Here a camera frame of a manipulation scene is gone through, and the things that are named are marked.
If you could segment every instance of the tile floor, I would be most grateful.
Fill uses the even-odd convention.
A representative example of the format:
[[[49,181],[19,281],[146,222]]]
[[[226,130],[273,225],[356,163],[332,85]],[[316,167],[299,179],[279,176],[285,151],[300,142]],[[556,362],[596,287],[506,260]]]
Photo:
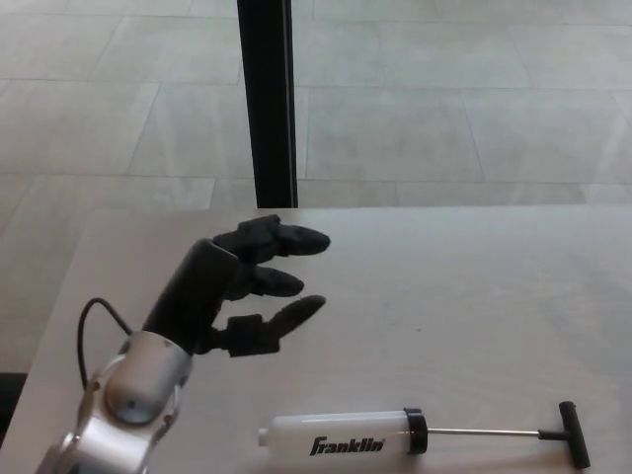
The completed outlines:
[[[632,1],[293,0],[304,206],[632,202]],[[252,207],[235,0],[0,0],[0,370],[86,215]]]

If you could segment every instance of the silver robotic arm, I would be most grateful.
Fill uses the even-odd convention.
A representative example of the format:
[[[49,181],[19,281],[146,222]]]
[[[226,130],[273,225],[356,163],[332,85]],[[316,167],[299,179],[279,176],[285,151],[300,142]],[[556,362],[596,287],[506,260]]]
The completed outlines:
[[[96,373],[75,430],[51,447],[37,474],[141,474],[178,418],[193,359],[154,333],[133,334]]]
[[[145,474],[151,452],[178,418],[194,355],[212,349],[231,356],[276,353],[279,340],[325,303],[307,296],[269,322],[259,314],[232,317],[219,331],[212,323],[223,300],[297,294],[302,281],[258,264],[275,255],[317,254],[329,243],[319,232],[281,225],[275,215],[199,240],[142,330],[89,380],[75,429],[49,449],[36,474]]]

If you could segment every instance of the tabletop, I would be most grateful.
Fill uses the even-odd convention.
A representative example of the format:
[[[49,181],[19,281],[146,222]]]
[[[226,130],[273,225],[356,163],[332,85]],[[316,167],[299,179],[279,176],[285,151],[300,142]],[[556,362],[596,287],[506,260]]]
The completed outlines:
[[[72,428],[81,398],[74,338],[89,298],[107,298],[138,328],[196,239],[262,213],[93,215],[0,451],[0,472],[33,473]],[[578,406],[592,472],[632,472],[632,209],[279,215],[331,236],[322,255],[273,262],[305,281],[304,294],[328,303],[276,355],[197,357],[181,417],[155,450],[151,474],[269,472],[257,429],[279,415],[419,407],[437,428],[557,429],[564,400]],[[286,303],[249,296],[225,304],[216,325],[270,316]],[[106,313],[95,312],[86,332],[90,371],[122,342]],[[564,449],[537,439],[431,436],[418,462],[372,468],[573,472]]]

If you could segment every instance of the wire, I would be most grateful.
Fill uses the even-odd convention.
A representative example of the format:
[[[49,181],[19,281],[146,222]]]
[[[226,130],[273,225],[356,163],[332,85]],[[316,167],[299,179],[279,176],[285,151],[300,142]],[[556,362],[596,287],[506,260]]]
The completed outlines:
[[[81,377],[81,385],[83,386],[84,390],[88,387],[86,359],[83,353],[84,328],[86,326],[86,319],[88,317],[88,314],[90,314],[90,310],[95,304],[100,304],[104,308],[106,308],[106,310],[108,310],[110,315],[117,322],[118,326],[123,329],[128,336],[133,332],[107,300],[103,298],[92,298],[86,303],[83,310],[81,311],[81,316],[79,316],[79,324],[77,325],[77,363],[79,364],[79,376]]]

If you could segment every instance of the black robotic finger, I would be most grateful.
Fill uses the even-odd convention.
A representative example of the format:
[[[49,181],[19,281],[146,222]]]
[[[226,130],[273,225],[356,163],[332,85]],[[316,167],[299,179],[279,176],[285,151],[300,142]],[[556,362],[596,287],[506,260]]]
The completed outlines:
[[[277,215],[268,215],[240,223],[237,230],[213,238],[213,243],[243,264],[257,265],[275,256],[320,254],[331,241],[321,232],[283,225]]]
[[[295,296],[305,283],[285,272],[257,266],[242,265],[226,293],[226,299],[235,301],[250,293],[260,296]]]
[[[323,296],[306,296],[279,311],[269,322],[261,314],[228,318],[226,329],[212,329],[198,354],[223,349],[231,357],[274,354],[280,350],[280,339],[311,318],[326,300]]]

